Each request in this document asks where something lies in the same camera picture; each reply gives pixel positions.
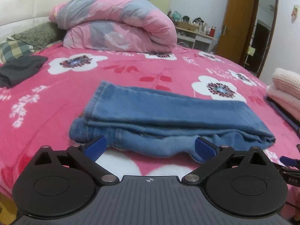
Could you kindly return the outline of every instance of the cardboard box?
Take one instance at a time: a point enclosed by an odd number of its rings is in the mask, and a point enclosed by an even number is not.
[[[196,25],[190,25],[189,23],[184,23],[184,22],[176,22],[176,27],[182,28],[182,29],[186,29],[189,31],[195,31],[197,29],[199,29],[198,26]]]

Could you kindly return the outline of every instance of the black cable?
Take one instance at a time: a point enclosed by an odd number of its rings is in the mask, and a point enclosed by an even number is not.
[[[286,202],[286,204],[300,211],[300,208],[297,207],[297,206],[295,206],[295,205],[293,205],[292,203]]]

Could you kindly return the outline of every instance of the plaid pillow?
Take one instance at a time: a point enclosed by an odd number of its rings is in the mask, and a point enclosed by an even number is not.
[[[32,54],[30,46],[24,42],[12,40],[0,44],[0,63],[4,64],[11,59],[30,54]]]

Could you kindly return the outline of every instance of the pink folded towel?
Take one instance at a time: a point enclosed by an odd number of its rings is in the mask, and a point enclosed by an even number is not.
[[[275,86],[267,87],[266,95],[276,101],[282,108],[288,111],[296,120],[300,121],[300,100]]]
[[[276,89],[282,90],[300,99],[300,75],[292,71],[277,68],[273,75]]]

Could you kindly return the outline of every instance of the blue jeans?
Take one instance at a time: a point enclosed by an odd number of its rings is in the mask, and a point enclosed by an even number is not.
[[[74,120],[69,135],[78,143],[103,135],[109,147],[155,157],[187,152],[197,162],[203,162],[194,146],[199,136],[238,151],[265,149],[275,141],[244,102],[202,100],[105,81],[84,115]]]

